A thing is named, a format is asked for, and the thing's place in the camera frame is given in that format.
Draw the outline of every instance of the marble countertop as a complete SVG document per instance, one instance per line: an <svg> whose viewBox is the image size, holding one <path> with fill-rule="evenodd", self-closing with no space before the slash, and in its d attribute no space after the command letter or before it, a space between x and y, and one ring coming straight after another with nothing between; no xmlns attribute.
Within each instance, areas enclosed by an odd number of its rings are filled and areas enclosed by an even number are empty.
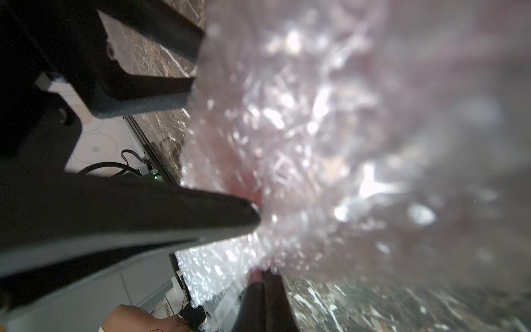
<svg viewBox="0 0 531 332"><path fill-rule="evenodd" d="M169 4L199 26L204 0ZM131 74L190 77L194 64L102 14L122 68ZM176 178L187 110L134 116ZM378 288L285 278L301 332L319 331L515 331L531 330L531 295L485 289Z"/></svg>

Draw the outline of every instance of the dark marble surface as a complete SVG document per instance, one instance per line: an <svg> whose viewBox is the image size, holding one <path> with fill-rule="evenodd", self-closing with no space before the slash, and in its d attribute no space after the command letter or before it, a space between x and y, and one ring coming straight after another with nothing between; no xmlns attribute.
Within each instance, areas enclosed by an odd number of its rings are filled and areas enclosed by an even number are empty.
<svg viewBox="0 0 531 332"><path fill-rule="evenodd" d="M203 0L168 3L199 26ZM132 74L193 76L194 65L105 15L102 20L116 58ZM184 143L185 109L136 115L167 167L179 178L178 156ZM531 329L531 295L488 290L370 288L285 279L301 332L317 331L514 331Z"/></svg>

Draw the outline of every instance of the plastic bag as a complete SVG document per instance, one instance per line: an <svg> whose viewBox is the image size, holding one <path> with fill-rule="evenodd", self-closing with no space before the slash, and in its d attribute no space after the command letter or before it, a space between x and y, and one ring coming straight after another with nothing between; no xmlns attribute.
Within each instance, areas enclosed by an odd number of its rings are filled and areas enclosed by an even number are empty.
<svg viewBox="0 0 531 332"><path fill-rule="evenodd" d="M260 206L176 253L195 304L250 269L528 285L528 1L209 3L183 185Z"/></svg>

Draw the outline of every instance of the human hand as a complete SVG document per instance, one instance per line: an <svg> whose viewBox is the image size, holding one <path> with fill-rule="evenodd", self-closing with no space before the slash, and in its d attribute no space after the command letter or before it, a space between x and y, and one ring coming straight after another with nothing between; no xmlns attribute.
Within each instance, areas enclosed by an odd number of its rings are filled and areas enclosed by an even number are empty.
<svg viewBox="0 0 531 332"><path fill-rule="evenodd" d="M189 332L186 320L179 316L157 319L146 310L132 305L119 305L101 324L105 332Z"/></svg>

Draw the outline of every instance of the black cable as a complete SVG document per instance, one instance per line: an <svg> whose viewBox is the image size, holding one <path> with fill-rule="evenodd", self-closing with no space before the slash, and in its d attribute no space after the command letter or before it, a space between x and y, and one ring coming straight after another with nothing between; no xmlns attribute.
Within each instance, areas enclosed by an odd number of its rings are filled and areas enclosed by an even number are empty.
<svg viewBox="0 0 531 332"><path fill-rule="evenodd" d="M151 163L149 162L149 160L144 160L144 159L140 158L140 156L135 151L129 150L129 149L122 150L122 152L120 153L122 155L122 159L125 160L125 163L126 163L127 166L129 166L129 161L124 156L124 153L126 153L126 152L134 155L138 160L140 160L140 162L142 162L143 164L146 164L147 167L148 167L148 171L151 172L151 170L153 168L151 167ZM111 177L120 176L120 175L124 174L126 170L127 169L124 168L123 170L121 170L120 172L114 174Z"/></svg>
<svg viewBox="0 0 531 332"><path fill-rule="evenodd" d="M183 306L184 306L184 300L186 300L186 294L184 294L185 296L183 297L183 300L181 301L181 308L179 309L179 312L181 312L181 310L183 309Z"/></svg>
<svg viewBox="0 0 531 332"><path fill-rule="evenodd" d="M85 175L89 172L94 171L95 169L102 168L102 167L116 167L116 168L122 168L125 171L131 172L132 174L140 177L142 174L137 171L136 169L130 167L129 165L124 165L121 163L115 163L113 161L104 161L103 163L95 163L90 166L85 167L84 169L80 170L78 174Z"/></svg>

